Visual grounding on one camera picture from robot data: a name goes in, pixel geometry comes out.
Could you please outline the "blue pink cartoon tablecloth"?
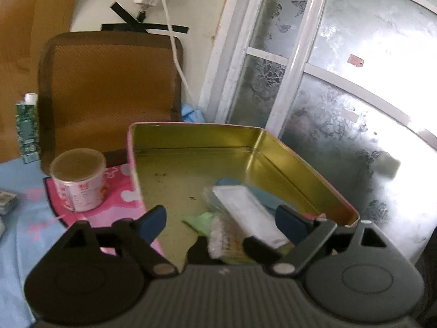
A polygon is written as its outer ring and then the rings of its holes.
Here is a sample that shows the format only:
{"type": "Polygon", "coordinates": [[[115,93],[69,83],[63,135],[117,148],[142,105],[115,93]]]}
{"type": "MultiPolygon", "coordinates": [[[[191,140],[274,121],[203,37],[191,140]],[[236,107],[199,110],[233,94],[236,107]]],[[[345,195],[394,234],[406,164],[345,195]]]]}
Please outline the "blue pink cartoon tablecloth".
{"type": "Polygon", "coordinates": [[[1,326],[30,327],[35,319],[24,298],[29,272],[64,234],[49,205],[45,174],[38,162],[16,159],[1,164],[1,190],[16,205],[1,215],[1,326]]]}

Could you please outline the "round pink white tub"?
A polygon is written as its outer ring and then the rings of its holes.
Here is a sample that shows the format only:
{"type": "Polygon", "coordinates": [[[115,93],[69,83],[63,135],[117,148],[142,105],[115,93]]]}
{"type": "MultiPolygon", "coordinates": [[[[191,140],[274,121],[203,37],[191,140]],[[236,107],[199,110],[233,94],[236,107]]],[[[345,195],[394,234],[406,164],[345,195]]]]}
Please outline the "round pink white tub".
{"type": "Polygon", "coordinates": [[[106,196],[106,158],[97,150],[77,148],[57,156],[50,176],[62,202],[72,212],[87,212],[100,206],[106,196]]]}

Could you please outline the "pink gold tin box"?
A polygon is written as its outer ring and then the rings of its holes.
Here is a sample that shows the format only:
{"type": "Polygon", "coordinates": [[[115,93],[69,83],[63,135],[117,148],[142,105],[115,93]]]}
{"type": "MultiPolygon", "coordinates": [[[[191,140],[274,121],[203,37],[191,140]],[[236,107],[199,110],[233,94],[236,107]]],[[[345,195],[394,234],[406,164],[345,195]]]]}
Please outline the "pink gold tin box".
{"type": "Polygon", "coordinates": [[[167,225],[158,237],[178,268],[197,235],[183,217],[207,210],[204,191],[223,178],[256,187],[301,213],[354,225],[357,210],[310,164],[258,127],[230,124],[136,123],[127,135],[132,182],[146,209],[162,205],[167,225]]]}

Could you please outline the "cotton swab packet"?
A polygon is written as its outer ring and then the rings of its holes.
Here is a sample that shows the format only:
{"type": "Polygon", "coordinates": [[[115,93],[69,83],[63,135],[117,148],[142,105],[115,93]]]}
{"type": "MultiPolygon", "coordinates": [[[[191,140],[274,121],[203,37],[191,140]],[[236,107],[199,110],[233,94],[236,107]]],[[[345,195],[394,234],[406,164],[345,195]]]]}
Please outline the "cotton swab packet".
{"type": "Polygon", "coordinates": [[[214,259],[248,259],[243,248],[246,235],[238,224],[229,216],[215,214],[210,223],[208,239],[209,256],[214,259]]]}

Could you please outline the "green soft cloth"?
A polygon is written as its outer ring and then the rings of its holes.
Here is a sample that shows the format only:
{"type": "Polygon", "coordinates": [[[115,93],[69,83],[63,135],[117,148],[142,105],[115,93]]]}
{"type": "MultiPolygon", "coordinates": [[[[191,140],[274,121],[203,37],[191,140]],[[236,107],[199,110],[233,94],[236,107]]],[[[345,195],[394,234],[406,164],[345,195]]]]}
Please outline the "green soft cloth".
{"type": "Polygon", "coordinates": [[[212,212],[205,212],[197,216],[187,215],[182,219],[182,222],[198,235],[209,238],[213,216],[212,212]]]}

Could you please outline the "brown chair backrest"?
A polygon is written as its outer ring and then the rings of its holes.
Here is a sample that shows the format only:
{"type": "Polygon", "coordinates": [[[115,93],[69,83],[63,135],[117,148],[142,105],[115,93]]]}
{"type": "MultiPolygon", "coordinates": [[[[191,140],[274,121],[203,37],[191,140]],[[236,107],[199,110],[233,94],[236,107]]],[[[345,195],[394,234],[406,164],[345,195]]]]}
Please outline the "brown chair backrest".
{"type": "Polygon", "coordinates": [[[108,166],[127,161],[136,122],[181,121],[183,60],[169,36],[94,31],[63,33],[45,45],[38,69],[41,169],[76,148],[103,153],[108,166]]]}

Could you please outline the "clear packaged white pad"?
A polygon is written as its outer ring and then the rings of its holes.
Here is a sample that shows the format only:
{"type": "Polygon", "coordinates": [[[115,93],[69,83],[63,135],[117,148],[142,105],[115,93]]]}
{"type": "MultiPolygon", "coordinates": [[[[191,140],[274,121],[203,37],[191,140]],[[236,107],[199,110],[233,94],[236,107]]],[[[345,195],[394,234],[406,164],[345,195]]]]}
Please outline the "clear packaged white pad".
{"type": "Polygon", "coordinates": [[[244,185],[215,185],[207,194],[209,205],[220,219],[236,226],[246,238],[255,237],[279,249],[290,243],[277,228],[275,219],[244,185]]]}

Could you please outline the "green white carton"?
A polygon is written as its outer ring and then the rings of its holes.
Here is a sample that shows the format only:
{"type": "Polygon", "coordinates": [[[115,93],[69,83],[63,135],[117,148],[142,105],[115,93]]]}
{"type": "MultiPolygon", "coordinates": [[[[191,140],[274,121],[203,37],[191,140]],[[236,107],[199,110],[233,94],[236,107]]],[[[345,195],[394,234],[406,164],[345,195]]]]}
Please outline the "green white carton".
{"type": "Polygon", "coordinates": [[[24,164],[40,159],[37,103],[37,93],[26,93],[24,99],[16,103],[16,134],[24,164]]]}

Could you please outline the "blue item in tin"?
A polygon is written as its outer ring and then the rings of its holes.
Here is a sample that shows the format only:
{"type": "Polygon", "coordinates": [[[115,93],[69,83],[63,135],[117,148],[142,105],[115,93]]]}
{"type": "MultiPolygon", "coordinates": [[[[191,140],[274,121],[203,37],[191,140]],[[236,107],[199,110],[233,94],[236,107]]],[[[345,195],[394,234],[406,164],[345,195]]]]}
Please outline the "blue item in tin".
{"type": "Polygon", "coordinates": [[[296,209],[296,206],[293,203],[286,202],[282,198],[279,198],[277,196],[274,196],[273,194],[266,192],[264,190],[261,190],[257,187],[253,187],[250,185],[246,185],[238,180],[235,180],[233,178],[221,178],[217,182],[215,182],[216,186],[245,186],[247,187],[250,192],[258,199],[258,201],[266,208],[267,212],[269,212],[270,215],[275,216],[276,209],[281,206],[287,206],[293,210],[296,209]]]}

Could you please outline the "white framed glass door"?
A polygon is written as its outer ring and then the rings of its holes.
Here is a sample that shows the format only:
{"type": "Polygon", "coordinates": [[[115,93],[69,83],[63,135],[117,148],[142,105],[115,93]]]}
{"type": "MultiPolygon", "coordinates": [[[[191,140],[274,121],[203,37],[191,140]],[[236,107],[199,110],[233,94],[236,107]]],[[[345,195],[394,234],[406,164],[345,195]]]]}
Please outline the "white framed glass door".
{"type": "Polygon", "coordinates": [[[436,228],[436,0],[225,0],[199,105],[263,127],[411,261],[436,228]]]}

